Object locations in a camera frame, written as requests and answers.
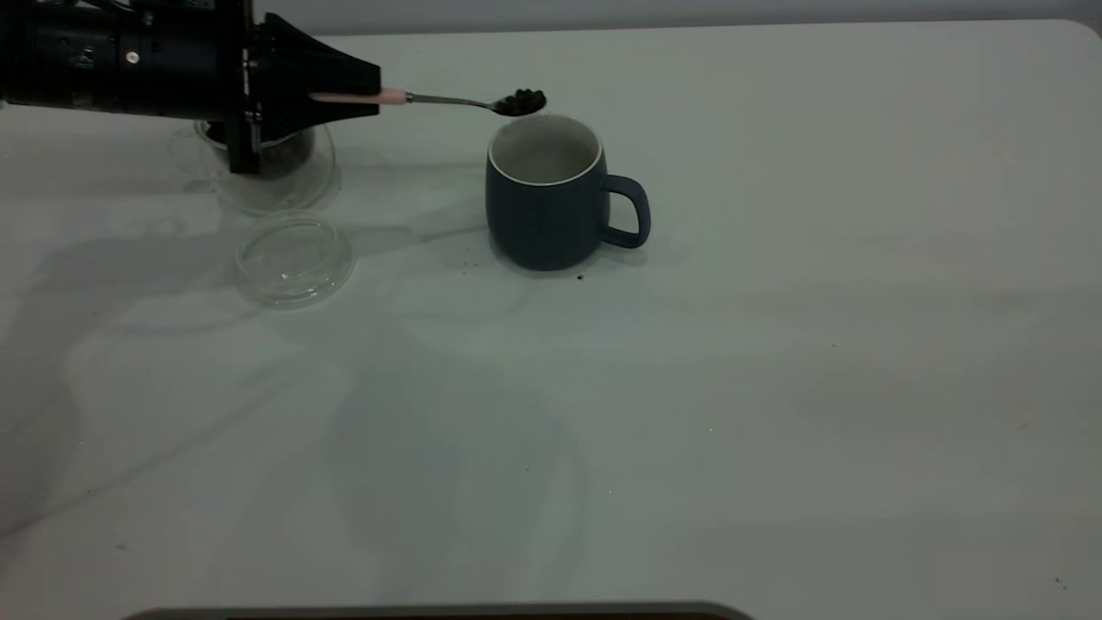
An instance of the mug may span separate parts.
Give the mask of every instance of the mug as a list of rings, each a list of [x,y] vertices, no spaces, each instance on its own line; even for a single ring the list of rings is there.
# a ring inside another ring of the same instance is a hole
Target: mug
[[[608,226],[609,192],[635,204],[638,232]],[[541,271],[577,264],[602,241],[635,248],[650,235],[642,186],[608,174],[597,134],[557,115],[521,118],[494,134],[486,162],[486,218],[506,255]]]

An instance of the spoon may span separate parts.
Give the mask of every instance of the spoon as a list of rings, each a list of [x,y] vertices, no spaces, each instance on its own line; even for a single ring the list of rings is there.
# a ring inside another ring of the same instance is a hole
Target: spoon
[[[378,95],[348,95],[339,93],[312,93],[311,99],[325,104],[375,104],[380,106],[400,106],[404,104],[449,104],[455,106],[474,106],[485,108],[501,116],[527,116],[540,111],[548,105],[543,90],[517,90],[494,101],[484,104],[472,99],[454,97],[436,97],[434,95],[417,95],[397,88],[383,88]]]

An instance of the white table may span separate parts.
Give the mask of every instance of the white table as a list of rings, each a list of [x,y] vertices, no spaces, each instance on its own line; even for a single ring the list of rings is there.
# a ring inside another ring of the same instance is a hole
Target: white table
[[[0,617],[1102,613],[1091,31],[333,41],[417,91],[543,88],[653,236],[521,272],[482,213],[501,120],[387,109],[333,127],[352,279],[259,312],[184,123],[0,112]]]

